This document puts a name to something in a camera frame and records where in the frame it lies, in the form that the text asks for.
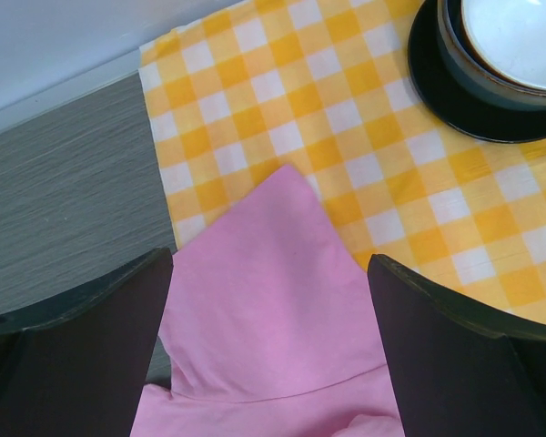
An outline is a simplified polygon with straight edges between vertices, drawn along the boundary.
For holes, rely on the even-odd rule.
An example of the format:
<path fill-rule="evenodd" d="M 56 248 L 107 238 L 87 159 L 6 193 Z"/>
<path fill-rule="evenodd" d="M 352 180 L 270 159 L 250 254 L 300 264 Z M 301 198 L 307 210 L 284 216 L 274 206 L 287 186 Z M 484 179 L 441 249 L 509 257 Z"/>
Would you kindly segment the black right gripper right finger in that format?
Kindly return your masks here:
<path fill-rule="evenodd" d="M 546 436 L 546 325 L 382 254 L 368 280 L 408 436 Z"/>

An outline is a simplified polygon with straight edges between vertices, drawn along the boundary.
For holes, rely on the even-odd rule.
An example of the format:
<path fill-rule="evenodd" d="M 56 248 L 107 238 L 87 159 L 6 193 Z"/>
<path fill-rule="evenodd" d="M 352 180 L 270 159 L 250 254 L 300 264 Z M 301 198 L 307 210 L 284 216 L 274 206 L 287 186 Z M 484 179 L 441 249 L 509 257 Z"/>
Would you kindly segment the pink t shirt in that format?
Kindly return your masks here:
<path fill-rule="evenodd" d="M 173 258 L 135 436 L 400 436 L 365 271 L 280 168 Z"/>

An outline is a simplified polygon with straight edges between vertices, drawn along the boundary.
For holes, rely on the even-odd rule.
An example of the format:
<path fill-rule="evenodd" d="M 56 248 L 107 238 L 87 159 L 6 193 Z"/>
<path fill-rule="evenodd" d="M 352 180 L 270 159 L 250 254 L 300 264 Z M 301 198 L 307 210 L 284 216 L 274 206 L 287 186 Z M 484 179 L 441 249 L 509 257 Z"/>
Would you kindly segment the orange checkered cloth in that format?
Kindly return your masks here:
<path fill-rule="evenodd" d="M 416 1 L 244 1 L 140 49 L 178 246 L 285 164 L 361 266 L 384 253 L 546 323 L 546 139 L 443 125 L 411 86 Z"/>

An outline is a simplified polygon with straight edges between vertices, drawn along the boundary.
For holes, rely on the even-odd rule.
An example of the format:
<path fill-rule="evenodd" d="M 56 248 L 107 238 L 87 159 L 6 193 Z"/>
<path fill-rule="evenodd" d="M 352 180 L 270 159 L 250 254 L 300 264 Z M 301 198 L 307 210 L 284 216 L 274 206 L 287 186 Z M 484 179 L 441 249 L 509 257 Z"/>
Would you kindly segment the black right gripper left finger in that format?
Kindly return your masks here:
<path fill-rule="evenodd" d="M 173 269 L 152 249 L 80 286 L 0 314 L 0 436 L 127 436 Z"/>

